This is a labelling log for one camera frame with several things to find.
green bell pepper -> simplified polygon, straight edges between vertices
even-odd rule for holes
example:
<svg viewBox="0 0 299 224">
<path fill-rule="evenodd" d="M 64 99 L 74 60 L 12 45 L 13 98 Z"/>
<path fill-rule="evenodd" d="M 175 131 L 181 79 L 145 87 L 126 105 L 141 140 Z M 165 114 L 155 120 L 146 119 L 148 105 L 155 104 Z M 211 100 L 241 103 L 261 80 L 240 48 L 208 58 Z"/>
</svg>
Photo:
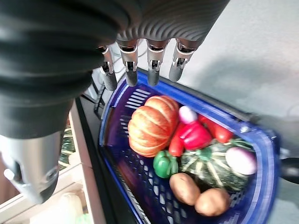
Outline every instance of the green bell pepper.
<svg viewBox="0 0 299 224">
<path fill-rule="evenodd" d="M 178 172 L 177 158 L 170 155 L 168 150 L 159 152 L 154 158 L 154 170 L 159 177 L 169 178 Z"/>
</svg>

metal fingertip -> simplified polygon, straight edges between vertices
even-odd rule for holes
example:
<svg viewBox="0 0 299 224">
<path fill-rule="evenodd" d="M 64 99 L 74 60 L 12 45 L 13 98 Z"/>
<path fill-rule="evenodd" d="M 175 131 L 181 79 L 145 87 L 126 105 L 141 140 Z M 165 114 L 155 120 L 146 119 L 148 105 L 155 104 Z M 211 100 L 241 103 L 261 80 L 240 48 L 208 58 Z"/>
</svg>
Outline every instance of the metal fingertip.
<svg viewBox="0 0 299 224">
<path fill-rule="evenodd" d="M 137 71 L 126 71 L 126 81 L 131 87 L 137 85 Z"/>
<path fill-rule="evenodd" d="M 153 69 L 153 70 L 149 70 L 149 73 L 148 73 L 148 84 L 150 86 L 156 86 L 159 82 L 159 75 L 160 75 L 160 72 L 157 71 L 156 69 Z"/>
<path fill-rule="evenodd" d="M 115 72 L 113 72 L 112 74 L 106 73 L 105 75 L 103 75 L 103 79 L 104 79 L 104 84 L 105 84 L 105 87 L 107 90 L 109 90 L 109 91 L 116 90 L 117 81 L 116 81 Z"/>
<path fill-rule="evenodd" d="M 183 69 L 171 65 L 169 71 L 169 79 L 173 82 L 177 82 L 181 78 L 182 73 L 183 73 Z"/>
</svg>

pumpkin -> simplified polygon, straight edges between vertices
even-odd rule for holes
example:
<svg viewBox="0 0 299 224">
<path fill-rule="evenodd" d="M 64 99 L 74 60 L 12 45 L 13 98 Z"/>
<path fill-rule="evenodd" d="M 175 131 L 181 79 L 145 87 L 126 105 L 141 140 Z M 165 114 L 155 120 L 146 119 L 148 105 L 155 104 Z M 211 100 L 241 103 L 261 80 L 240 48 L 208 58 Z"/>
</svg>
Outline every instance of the pumpkin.
<svg viewBox="0 0 299 224">
<path fill-rule="evenodd" d="M 132 114 L 128 124 L 130 147 L 154 157 L 168 144 L 178 123 L 178 104 L 167 96 L 150 97 Z"/>
<path fill-rule="evenodd" d="M 186 151 L 181 157 L 180 172 L 195 176 L 195 181 L 214 188 L 240 191 L 250 175 L 235 172 L 226 161 L 227 151 L 235 144 L 214 144 L 197 151 Z"/>
</svg>

white surface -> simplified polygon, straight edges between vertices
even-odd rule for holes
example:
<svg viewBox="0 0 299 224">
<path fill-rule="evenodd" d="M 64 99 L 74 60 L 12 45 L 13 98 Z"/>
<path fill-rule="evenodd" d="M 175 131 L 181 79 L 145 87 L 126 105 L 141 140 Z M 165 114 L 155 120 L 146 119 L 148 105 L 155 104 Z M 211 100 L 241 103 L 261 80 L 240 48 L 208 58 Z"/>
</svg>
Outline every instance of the white surface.
<svg viewBox="0 0 299 224">
<path fill-rule="evenodd" d="M 180 83 L 262 117 L 299 157 L 299 1 L 231 0 L 186 65 Z M 160 75 L 168 77 L 175 41 Z M 138 67 L 147 70 L 146 55 Z M 269 224 L 299 221 L 299 185 L 280 181 Z"/>
</svg>

orange pumpkin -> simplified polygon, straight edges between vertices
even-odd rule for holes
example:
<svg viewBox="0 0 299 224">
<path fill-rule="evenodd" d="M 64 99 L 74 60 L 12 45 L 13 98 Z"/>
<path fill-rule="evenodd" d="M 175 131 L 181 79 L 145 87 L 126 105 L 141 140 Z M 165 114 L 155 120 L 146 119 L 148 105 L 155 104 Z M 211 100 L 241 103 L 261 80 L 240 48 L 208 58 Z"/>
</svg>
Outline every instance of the orange pumpkin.
<svg viewBox="0 0 299 224">
<path fill-rule="evenodd" d="M 130 147 L 140 155 L 154 157 L 164 149 L 178 123 L 178 104 L 167 96 L 150 97 L 134 111 L 128 124 Z"/>
</svg>

